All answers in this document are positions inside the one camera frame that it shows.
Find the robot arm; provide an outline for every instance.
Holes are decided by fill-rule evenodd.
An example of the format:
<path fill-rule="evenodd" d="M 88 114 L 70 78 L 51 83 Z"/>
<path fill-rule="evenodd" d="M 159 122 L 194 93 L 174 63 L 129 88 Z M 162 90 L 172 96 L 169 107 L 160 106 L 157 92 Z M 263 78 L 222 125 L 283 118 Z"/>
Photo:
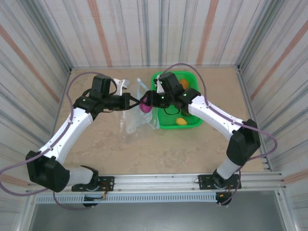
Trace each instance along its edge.
<path fill-rule="evenodd" d="M 111 83 L 116 90 L 109 93 Z M 122 93 L 122 89 L 128 87 L 128 80 L 111 79 L 108 76 L 96 76 L 93 79 L 91 89 L 80 96 L 73 107 L 73 118 L 68 116 L 55 135 L 38 152 L 30 151 L 26 159 L 30 159 L 39 153 L 49 150 L 43 156 L 27 163 L 29 178 L 32 182 L 42 185 L 55 192 L 62 191 L 66 186 L 84 184 L 89 190 L 98 187 L 98 171 L 86 167 L 64 168 L 66 156 L 76 142 L 80 134 L 88 127 L 99 113 L 105 110 L 121 111 L 129 110 L 139 104 L 130 93 Z"/>
<path fill-rule="evenodd" d="M 245 124 L 257 127 L 255 121 L 249 119 L 246 122 L 235 118 L 212 103 L 205 103 L 204 96 L 195 89 L 183 89 L 176 76 L 169 72 L 158 76 L 155 80 L 156 91 L 149 91 L 141 98 L 146 105 L 166 108 L 174 105 L 179 110 L 184 110 L 193 116 L 199 117 L 216 128 L 229 141 L 226 160 L 213 173 L 213 180 L 218 188 L 226 186 L 228 179 L 241 167 L 260 147 L 258 132 L 236 125 Z M 230 118 L 232 122 L 215 113 Z"/>

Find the green plastic tray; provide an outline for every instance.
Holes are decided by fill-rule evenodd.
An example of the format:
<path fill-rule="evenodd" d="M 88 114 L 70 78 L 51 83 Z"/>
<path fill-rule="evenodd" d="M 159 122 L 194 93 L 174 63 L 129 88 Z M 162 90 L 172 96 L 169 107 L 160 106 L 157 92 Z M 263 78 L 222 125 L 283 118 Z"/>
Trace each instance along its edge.
<path fill-rule="evenodd" d="M 175 76 L 177 77 L 177 79 L 180 81 L 181 79 L 185 79 L 188 81 L 189 83 L 189 87 L 190 88 L 194 88 L 196 90 L 198 89 L 198 84 L 197 84 L 197 80 L 196 80 L 196 76 L 188 71 L 172 71 Z M 156 90 L 156 86 L 154 84 L 154 79 L 157 77 L 157 75 L 160 75 L 162 72 L 158 72 L 156 74 L 154 74 L 151 78 L 151 87 L 152 90 Z M 174 114 L 176 112 L 178 112 L 178 110 L 172 105 L 169 108 L 166 108 L 166 111 L 169 114 Z M 158 121 L 159 121 L 159 127 L 161 129 L 182 129 L 182 128 L 194 128 L 197 127 L 199 125 L 202 124 L 202 120 L 198 117 L 195 116 L 183 116 L 180 113 L 176 114 L 176 115 L 167 115 L 164 111 L 164 109 L 159 108 L 158 112 L 157 112 L 157 116 L 158 116 Z M 177 125 L 175 123 L 177 118 L 183 118 L 186 120 L 187 125 Z"/>

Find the striped wall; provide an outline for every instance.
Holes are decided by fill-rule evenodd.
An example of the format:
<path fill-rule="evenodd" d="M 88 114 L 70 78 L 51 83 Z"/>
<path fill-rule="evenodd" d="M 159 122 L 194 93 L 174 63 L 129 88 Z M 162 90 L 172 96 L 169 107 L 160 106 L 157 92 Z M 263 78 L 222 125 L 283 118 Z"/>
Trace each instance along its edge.
<path fill-rule="evenodd" d="M 302 230 L 308 230 L 308 1 L 282 1 L 248 62 L 244 81 L 258 124 L 278 139 L 282 171 Z M 273 142 L 265 138 L 267 149 Z"/>
<path fill-rule="evenodd" d="M 35 0 L 73 67 L 236 64 L 267 0 Z"/>
<path fill-rule="evenodd" d="M 24 161 L 50 138 L 68 73 L 22 2 L 0 2 L 0 169 Z M 25 166 L 0 178 L 25 192 Z M 23 201 L 0 190 L 1 231 L 18 228 Z"/>

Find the beige floor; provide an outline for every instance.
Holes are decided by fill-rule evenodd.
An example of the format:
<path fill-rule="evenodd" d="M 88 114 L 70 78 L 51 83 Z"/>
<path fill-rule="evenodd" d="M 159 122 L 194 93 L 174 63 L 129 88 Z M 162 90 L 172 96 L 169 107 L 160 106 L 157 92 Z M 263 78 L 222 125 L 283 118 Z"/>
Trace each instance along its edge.
<path fill-rule="evenodd" d="M 139 77 L 150 86 L 151 76 L 163 69 L 96 70 L 110 77 L 131 81 Z M 208 99 L 238 118 L 248 113 L 233 68 L 199 68 L 207 85 Z M 71 79 L 86 70 L 72 72 Z M 85 75 L 73 84 L 70 96 L 75 101 L 91 87 L 94 75 Z M 59 127 L 69 114 L 65 98 Z M 227 140 L 207 123 L 193 129 L 155 130 L 149 137 L 130 143 L 118 135 L 115 113 L 100 114 L 86 128 L 67 156 L 66 166 L 87 165 L 100 174 L 165 174 L 213 172 L 226 158 Z M 260 160 L 249 162 L 243 171 L 263 171 Z"/>

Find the wire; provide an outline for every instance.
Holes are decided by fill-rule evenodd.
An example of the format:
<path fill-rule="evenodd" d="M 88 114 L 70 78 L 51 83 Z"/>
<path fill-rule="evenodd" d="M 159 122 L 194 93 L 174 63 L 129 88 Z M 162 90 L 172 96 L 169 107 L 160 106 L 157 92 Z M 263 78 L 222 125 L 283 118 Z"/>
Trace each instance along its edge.
<path fill-rule="evenodd" d="M 257 128 L 254 128 L 254 127 L 251 127 L 251 126 L 248 126 L 248 125 L 245 125 L 245 124 L 242 124 L 242 123 L 238 123 L 238 122 L 234 121 L 233 119 L 231 119 L 231 118 L 225 116 L 224 114 L 220 113 L 220 112 L 217 111 L 215 108 L 213 108 L 213 107 L 209 104 L 209 101 L 207 100 L 205 82 L 204 82 L 204 80 L 202 79 L 202 76 L 201 76 L 201 74 L 199 73 L 199 71 L 198 71 L 196 68 L 194 68 L 193 66 L 191 66 L 191 65 L 189 65 L 189 64 L 185 64 L 185 63 L 173 64 L 173 65 L 171 65 L 170 67 L 168 67 L 168 68 L 162 73 L 162 75 L 163 75 L 164 73 L 166 73 L 168 70 L 170 70 L 171 68 L 173 68 L 173 67 L 175 67 L 175 66 L 179 66 L 179 65 L 183 65 L 183 66 L 187 66 L 187 67 L 191 68 L 191 69 L 194 70 L 195 73 L 198 75 L 198 77 L 200 78 L 200 80 L 201 80 L 201 82 L 202 82 L 203 89 L 204 89 L 204 100 L 205 100 L 205 103 L 206 103 L 206 105 L 207 105 L 207 107 L 208 107 L 209 109 L 211 109 L 214 113 L 216 113 L 216 114 L 219 115 L 220 117 L 226 119 L 227 121 L 232 122 L 233 124 L 236 124 L 236 125 L 241 126 L 241 127 L 243 127 L 243 128 L 247 128 L 247 129 L 250 129 L 250 130 L 253 130 L 253 131 L 257 131 L 257 132 L 259 132 L 259 133 L 262 133 L 262 134 L 264 134 L 264 135 L 270 137 L 270 138 L 274 141 L 274 147 L 273 147 L 270 151 L 268 151 L 268 152 L 266 152 L 266 153 L 264 153 L 264 154 L 261 154 L 261 155 L 257 155 L 257 156 L 254 156 L 254 157 L 250 157 L 250 158 L 248 159 L 248 161 L 254 160 L 254 159 L 258 159 L 258 158 L 262 158 L 262 157 L 265 157 L 265 156 L 267 156 L 267 155 L 273 153 L 273 152 L 277 149 L 277 147 L 278 147 L 278 141 L 277 141 L 277 139 L 276 139 L 273 135 L 271 135 L 270 133 L 268 133 L 268 132 L 266 132 L 266 131 L 259 130 L 259 129 L 257 129 Z M 239 188 L 239 186 L 240 186 L 240 183 L 241 183 L 241 169 L 242 169 L 242 167 L 243 167 L 243 166 L 239 167 L 239 168 L 236 170 L 236 171 L 239 172 L 239 182 L 238 182 L 238 184 L 237 184 L 237 186 L 236 186 L 236 188 L 235 188 L 233 194 L 231 195 L 231 197 L 229 197 L 226 201 L 224 201 L 224 202 L 221 203 L 220 205 L 223 205 L 223 204 L 225 204 L 226 202 L 228 202 L 229 200 L 231 200 L 231 198 L 233 198 L 233 196 L 234 196 L 235 193 L 237 192 L 237 190 L 238 190 L 238 188 Z"/>
<path fill-rule="evenodd" d="M 93 208 L 92 206 L 91 206 L 91 207 L 84 207 L 84 208 L 72 208 L 72 207 L 67 207 L 67 206 L 64 206 L 63 204 L 61 204 L 61 203 L 57 200 L 55 192 L 52 192 L 52 196 L 53 196 L 53 199 L 54 199 L 55 203 L 56 203 L 58 206 L 60 206 L 60 207 L 62 207 L 62 208 L 65 208 L 65 209 L 67 209 L 67 210 L 71 210 L 71 211 L 80 211 L 80 210 L 87 210 L 87 209 Z"/>
<path fill-rule="evenodd" d="M 167 114 L 167 115 L 169 115 L 169 116 L 174 116 L 174 115 L 177 115 L 178 113 L 180 113 L 180 110 L 178 109 L 178 112 L 177 113 L 173 113 L 173 114 L 169 114 L 167 111 L 166 111 L 166 109 L 164 108 L 164 112 Z"/>
<path fill-rule="evenodd" d="M 102 111 L 103 113 L 111 113 L 111 112 L 114 112 L 114 110 L 112 111 Z"/>
<path fill-rule="evenodd" d="M 230 190 L 231 190 L 231 185 L 227 185 L 227 186 L 226 186 L 226 190 L 223 191 L 223 193 L 225 193 L 227 190 L 228 190 L 228 194 L 229 194 L 229 192 L 230 192 Z"/>
<path fill-rule="evenodd" d="M 106 190 L 107 190 L 106 193 L 109 192 L 109 186 L 108 186 L 108 184 L 106 182 L 100 182 L 100 184 L 106 185 Z"/>
<path fill-rule="evenodd" d="M 114 95 L 115 93 L 116 93 L 116 91 L 117 91 L 117 85 L 116 85 L 116 82 L 113 80 L 113 79 L 111 79 L 111 82 L 114 84 L 114 86 L 115 86 L 115 91 L 114 92 L 111 92 L 110 93 L 110 95 Z"/>
<path fill-rule="evenodd" d="M 85 90 L 85 92 L 84 92 L 84 93 L 82 93 L 82 96 L 86 96 L 86 95 L 90 92 L 90 90 L 91 90 L 91 88 L 90 88 L 90 89 Z"/>
<path fill-rule="evenodd" d="M 100 185 L 100 187 L 101 187 L 102 190 L 103 190 L 103 193 L 104 193 L 104 194 L 103 194 L 103 197 L 106 197 L 106 193 L 107 193 L 107 192 L 104 191 L 104 187 L 103 187 L 101 184 L 99 184 L 99 185 Z"/>
<path fill-rule="evenodd" d="M 94 71 L 88 71 L 88 72 L 84 72 L 84 73 L 81 73 L 77 76 L 75 76 L 72 81 L 69 83 L 69 85 L 67 86 L 67 90 L 66 90 L 66 96 L 68 98 L 68 101 L 69 101 L 69 105 L 70 105 L 70 109 L 71 109 L 71 114 L 70 114 L 70 121 L 73 120 L 73 117 L 74 117 L 74 108 L 73 108 L 73 102 L 72 102 L 72 99 L 71 97 L 69 96 L 69 90 L 73 84 L 73 82 L 78 79 L 80 76 L 83 76 L 83 75 L 87 75 L 87 74 L 96 74 L 96 75 L 102 75 L 101 73 L 99 72 L 94 72 Z M 49 150 L 51 150 L 58 142 L 59 140 L 64 136 L 64 134 L 66 134 L 67 130 L 69 129 L 69 127 L 71 126 L 71 123 L 67 123 L 64 131 L 61 133 L 61 135 L 50 145 L 50 148 L 49 149 L 46 149 L 44 151 L 42 151 L 40 154 L 28 159 L 28 160 L 25 160 L 25 161 L 22 161 L 20 163 L 17 163 L 17 164 L 14 164 L 14 165 L 11 165 L 11 166 L 7 166 L 3 169 L 0 170 L 0 175 L 7 171 L 7 170 L 10 170 L 10 169 L 13 169 L 13 168 L 16 168 L 16 167 L 19 167 L 21 165 L 25 165 L 27 163 L 30 163 L 38 158 L 40 158 L 41 156 L 43 156 L 44 154 L 46 154 Z M 6 193 L 10 194 L 10 195 L 13 195 L 13 196 L 32 196 L 32 195 L 35 195 L 35 194 L 38 194 L 38 193 L 41 193 L 41 192 L 44 192 L 48 189 L 41 189 L 41 190 L 38 190 L 38 191 L 35 191 L 35 192 L 29 192 L 29 193 L 17 193 L 17 192 L 13 192 L 13 191 L 10 191 L 8 190 L 3 184 L 2 182 L 0 181 L 0 188 L 5 191 Z"/>

